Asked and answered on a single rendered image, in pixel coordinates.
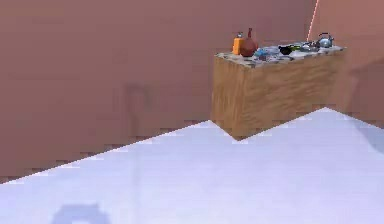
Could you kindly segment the silver kettle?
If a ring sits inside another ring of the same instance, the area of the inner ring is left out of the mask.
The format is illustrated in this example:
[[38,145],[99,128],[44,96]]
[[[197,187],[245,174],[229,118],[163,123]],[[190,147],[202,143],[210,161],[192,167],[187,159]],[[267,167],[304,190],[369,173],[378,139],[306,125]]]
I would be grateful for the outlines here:
[[328,32],[319,34],[318,45],[322,48],[330,48],[333,46],[333,36]]

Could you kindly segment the grey frying pan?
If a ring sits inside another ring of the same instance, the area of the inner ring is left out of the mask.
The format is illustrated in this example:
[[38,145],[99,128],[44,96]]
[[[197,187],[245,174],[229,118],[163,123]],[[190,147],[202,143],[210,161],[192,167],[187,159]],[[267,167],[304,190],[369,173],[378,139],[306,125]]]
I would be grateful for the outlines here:
[[299,48],[302,52],[318,52],[320,50],[320,46],[316,41],[305,42]]

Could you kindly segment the orange soap dispenser bottle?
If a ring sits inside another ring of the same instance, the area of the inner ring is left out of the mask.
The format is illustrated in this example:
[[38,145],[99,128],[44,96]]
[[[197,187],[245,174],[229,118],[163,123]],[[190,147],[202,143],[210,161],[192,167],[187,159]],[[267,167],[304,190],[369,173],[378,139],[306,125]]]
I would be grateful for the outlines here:
[[242,45],[243,41],[244,41],[243,33],[242,32],[238,32],[236,34],[236,37],[233,39],[232,53],[234,55],[239,55],[240,54],[241,45]]

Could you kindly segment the reddish brown round vase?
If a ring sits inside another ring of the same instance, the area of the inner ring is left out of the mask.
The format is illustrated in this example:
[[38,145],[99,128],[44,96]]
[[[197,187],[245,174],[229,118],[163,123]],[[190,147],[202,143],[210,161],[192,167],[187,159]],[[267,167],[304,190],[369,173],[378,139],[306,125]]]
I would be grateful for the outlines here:
[[252,39],[252,28],[248,29],[247,38],[240,45],[240,55],[243,57],[252,57],[258,49],[258,44]]

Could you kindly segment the wooden counter with speckled top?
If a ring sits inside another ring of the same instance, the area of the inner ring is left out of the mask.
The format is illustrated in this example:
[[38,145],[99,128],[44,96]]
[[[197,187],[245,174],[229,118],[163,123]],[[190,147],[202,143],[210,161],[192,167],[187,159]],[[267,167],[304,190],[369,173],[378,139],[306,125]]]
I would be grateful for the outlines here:
[[334,46],[266,61],[218,53],[210,119],[242,140],[327,107],[345,53]]

